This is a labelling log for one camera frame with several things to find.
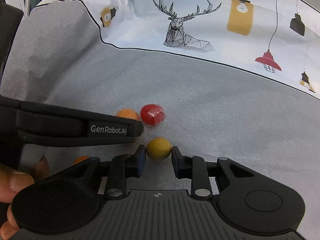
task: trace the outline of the gray fabric surface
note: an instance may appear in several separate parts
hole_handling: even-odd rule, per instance
[[[49,148],[52,171],[81,155],[104,161],[133,153],[140,143],[164,136],[184,155],[206,161],[226,156],[294,188],[306,203],[298,232],[319,239],[318,99],[222,65],[102,44],[77,1],[36,8],[21,23],[0,93],[106,114],[160,104],[165,121],[146,129],[133,145]],[[190,181],[174,178],[169,158],[148,159],[143,176],[128,179],[129,189],[189,187]]]

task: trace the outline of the orange object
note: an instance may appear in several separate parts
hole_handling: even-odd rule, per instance
[[[116,116],[135,119],[135,120],[140,121],[140,117],[139,117],[138,113],[132,109],[129,109],[129,108],[125,108],[125,109],[120,110],[116,114]]]
[[[73,165],[76,165],[77,163],[80,163],[86,159],[89,159],[89,156],[81,156],[79,158],[76,158],[74,161],[73,161]]]

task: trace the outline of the finger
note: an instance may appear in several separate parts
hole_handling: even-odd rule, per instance
[[[31,184],[34,180],[29,174],[0,166],[0,202],[11,203],[19,191]]]
[[[45,179],[50,176],[50,167],[47,158],[43,156],[37,164],[33,178],[35,181]]]
[[[9,240],[11,237],[13,237],[17,232],[19,231],[19,228],[15,228],[8,221],[4,222],[4,224],[0,228],[0,235],[3,240]]]
[[[10,225],[12,225],[14,228],[18,228],[17,222],[16,222],[16,220],[14,219],[14,217],[12,215],[11,204],[8,207],[7,218],[8,218],[8,222],[9,222]]]

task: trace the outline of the lamp cord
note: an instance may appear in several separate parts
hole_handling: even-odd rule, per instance
[[[268,49],[270,49],[270,44],[271,44],[272,38],[273,38],[273,36],[276,34],[276,31],[277,31],[277,28],[278,28],[278,7],[277,7],[277,1],[278,1],[278,0],[276,0],[277,26],[276,26],[275,32],[274,32],[273,35],[271,36]]]

